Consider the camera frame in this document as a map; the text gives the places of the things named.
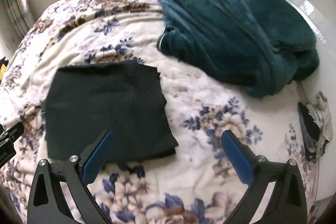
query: floral bedspread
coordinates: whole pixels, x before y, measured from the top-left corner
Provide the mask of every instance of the floral bedspread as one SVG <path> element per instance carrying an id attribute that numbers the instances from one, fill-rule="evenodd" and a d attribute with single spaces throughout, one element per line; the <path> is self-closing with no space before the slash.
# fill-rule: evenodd
<path id="1" fill-rule="evenodd" d="M 157 0 L 60 0 L 20 43 L 0 86 L 0 123 L 8 129 L 22 121 L 25 133 L 0 180 L 24 222 L 34 171 L 48 158 L 44 100 L 57 68 L 129 59 L 161 72 L 165 110 L 179 146 L 176 155 L 163 159 L 104 167 L 88 188 L 112 222 L 222 224 L 246 190 L 221 149 L 225 129 L 256 155 L 295 159 L 307 203 L 314 201 L 317 172 L 305 160 L 296 84 L 253 99 L 164 56 L 155 47 L 165 27 L 162 16 Z M 75 219 L 83 223 L 66 184 L 62 188 Z M 271 192 L 253 220 L 261 217 Z"/>

